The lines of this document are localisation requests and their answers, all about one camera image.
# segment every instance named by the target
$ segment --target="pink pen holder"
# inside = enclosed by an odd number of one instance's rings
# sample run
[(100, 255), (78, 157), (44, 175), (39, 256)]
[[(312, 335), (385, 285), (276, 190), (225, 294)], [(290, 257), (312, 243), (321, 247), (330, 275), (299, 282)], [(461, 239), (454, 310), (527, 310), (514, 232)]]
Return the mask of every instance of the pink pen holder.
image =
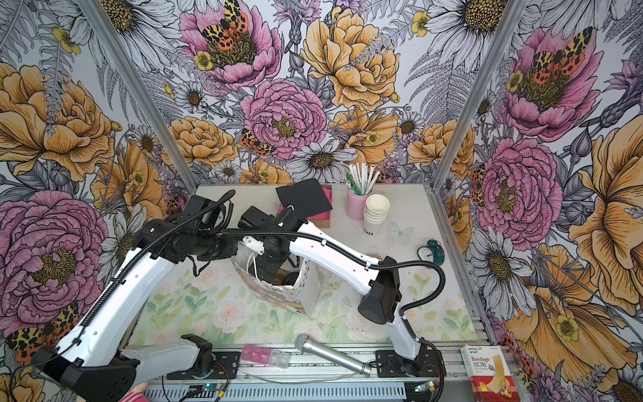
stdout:
[(366, 198), (368, 198), (368, 196), (357, 196), (349, 190), (348, 197), (346, 198), (346, 216), (353, 221), (363, 221)]

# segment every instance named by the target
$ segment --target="silver microphone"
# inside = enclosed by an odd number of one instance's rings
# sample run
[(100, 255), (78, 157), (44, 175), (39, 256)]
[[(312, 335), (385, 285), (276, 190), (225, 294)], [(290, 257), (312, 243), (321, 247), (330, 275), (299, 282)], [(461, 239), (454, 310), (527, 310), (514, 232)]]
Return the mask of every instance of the silver microphone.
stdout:
[(294, 346), (304, 353), (312, 353), (323, 359), (331, 361), (336, 365), (347, 368), (348, 370), (354, 371), (358, 374), (364, 374), (366, 377), (370, 377), (370, 366), (368, 363), (359, 361), (348, 354), (336, 351), (325, 345), (322, 345), (319, 342), (315, 342), (310, 339), (306, 334), (299, 334), (297, 339), (294, 341)]

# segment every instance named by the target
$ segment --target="black cable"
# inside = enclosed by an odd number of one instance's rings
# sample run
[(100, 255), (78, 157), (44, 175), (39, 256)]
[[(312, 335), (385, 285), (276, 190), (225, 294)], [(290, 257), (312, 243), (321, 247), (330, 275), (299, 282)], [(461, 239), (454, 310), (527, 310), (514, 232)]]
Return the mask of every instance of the black cable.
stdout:
[(329, 248), (332, 248), (336, 252), (342, 254), (344, 257), (348, 258), (349, 260), (355, 262), (356, 264), (359, 264), (363, 267), (366, 267), (370, 270), (398, 270), (400, 268), (408, 268), (412, 266), (426, 266), (427, 268), (431, 268), (435, 270), (438, 273), (438, 276), (440, 277), (440, 280), (438, 282), (438, 286), (433, 291), (430, 295), (427, 297), (424, 297), (420, 300), (410, 302), (408, 304), (405, 304), (404, 306), (400, 307), (400, 315), (404, 316), (404, 312), (406, 310), (421, 306), (423, 304), (427, 304), (428, 302), (431, 302), (433, 299), (438, 297), (440, 293), (442, 293), (442, 290), (444, 290), (444, 286), (446, 284), (446, 277), (444, 276), (444, 271), (442, 268), (438, 265), (435, 264), (431, 261), (424, 261), (424, 260), (415, 260), (415, 261), (404, 261), (404, 262), (398, 262), (396, 264), (391, 264), (391, 265), (368, 265), (366, 261), (363, 259), (349, 253), (348, 251), (344, 250), (343, 247), (338, 246), (337, 244), (328, 241), (327, 239), (324, 239), (323, 237), (320, 236), (315, 236), (311, 235), (309, 233), (303, 233), (303, 232), (281, 232), (281, 231), (276, 231), (276, 230), (239, 230), (239, 229), (224, 229), (221, 230), (221, 233), (224, 235), (232, 235), (232, 236), (238, 236), (238, 237), (244, 237), (244, 236), (293, 236), (293, 237), (301, 237), (303, 239), (308, 239), (308, 240), (313, 240), (320, 242), (324, 244), (325, 246), (328, 246)]
[(163, 395), (165, 396), (165, 399), (167, 399), (167, 402), (172, 402), (167, 396), (167, 392), (165, 392), (165, 381), (163, 381), (163, 376), (161, 376), (161, 388), (163, 389)]
[(38, 363), (38, 364), (36, 364), (36, 363), (34, 363), (34, 364), (23, 364), (20, 367), (16, 367), (14, 369), (14, 371), (11, 372), (11, 375), (9, 376), (9, 395), (11, 396), (11, 399), (13, 399), (14, 402), (18, 402), (18, 399), (14, 395), (14, 379), (15, 379), (15, 375), (18, 373), (18, 370), (28, 369), (29, 367), (36, 367), (36, 366), (45, 365), (45, 364), (49, 363), (50, 361), (58, 358), (60, 355), (67, 353), (71, 349), (72, 346), (76, 345), (77, 340), (80, 338), (81, 335), (83, 335), (84, 332), (85, 332), (85, 328), (83, 327), (83, 329), (80, 331), (80, 334), (73, 341), (71, 341), (71, 344), (69, 346), (67, 346), (67, 349), (65, 349), (61, 353), (54, 354), (54, 356), (52, 358), (47, 359), (42, 363)]
[(132, 268), (136, 265), (136, 263), (143, 258), (145, 254), (147, 254), (151, 249), (153, 249), (155, 246), (157, 246), (159, 243), (165, 240), (166, 237), (169, 235), (173, 234), (174, 232), (179, 231), (182, 229), (182, 227), (188, 225), (189, 223), (201, 218), (203, 215), (207, 214), (208, 212), (220, 207), (223, 203), (226, 201), (229, 201), (234, 195), (236, 191), (230, 190), (227, 193), (225, 193), (218, 201), (208, 205), (206, 208), (202, 209), (198, 213), (194, 214), (193, 216), (189, 217), (188, 219), (184, 220), (183, 222), (177, 224), (167, 232), (163, 233), (156, 239), (154, 239), (152, 242), (150, 242), (148, 245), (143, 247), (141, 251), (139, 251), (134, 258), (132, 258), (124, 267), (123, 269), (120, 270), (120, 273), (116, 276), (114, 280), (107, 286), (105, 291), (98, 297), (98, 300), (94, 303), (93, 306), (91, 306), (91, 309), (85, 314), (85, 317), (83, 317), (82, 321), (80, 322), (80, 325), (86, 327), (88, 326), (96, 314), (98, 313), (98, 310), (102, 307), (102, 305), (105, 303), (105, 301), (114, 293), (114, 290), (123, 282), (123, 279), (130, 273)]

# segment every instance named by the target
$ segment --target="stack of paper cups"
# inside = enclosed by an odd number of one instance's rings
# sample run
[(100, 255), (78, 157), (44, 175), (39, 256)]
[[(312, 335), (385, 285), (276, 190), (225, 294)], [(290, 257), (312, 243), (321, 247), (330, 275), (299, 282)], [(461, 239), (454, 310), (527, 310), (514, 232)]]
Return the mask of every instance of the stack of paper cups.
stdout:
[(364, 207), (364, 232), (366, 234), (376, 235), (379, 233), (390, 207), (391, 202), (381, 194), (373, 194), (367, 198)]

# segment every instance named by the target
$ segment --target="lavender flower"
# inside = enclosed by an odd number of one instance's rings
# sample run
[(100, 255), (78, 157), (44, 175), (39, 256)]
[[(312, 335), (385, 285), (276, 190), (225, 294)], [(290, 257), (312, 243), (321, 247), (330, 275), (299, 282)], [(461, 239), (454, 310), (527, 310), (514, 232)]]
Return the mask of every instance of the lavender flower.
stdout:
[(320, 0), (275, 0), (273, 6), (277, 10), (275, 21), (279, 25), (297, 19), (308, 25), (320, 17)]
[(337, 0), (337, 7), (350, 8), (354, 13), (363, 14), (366, 11), (365, 0)]

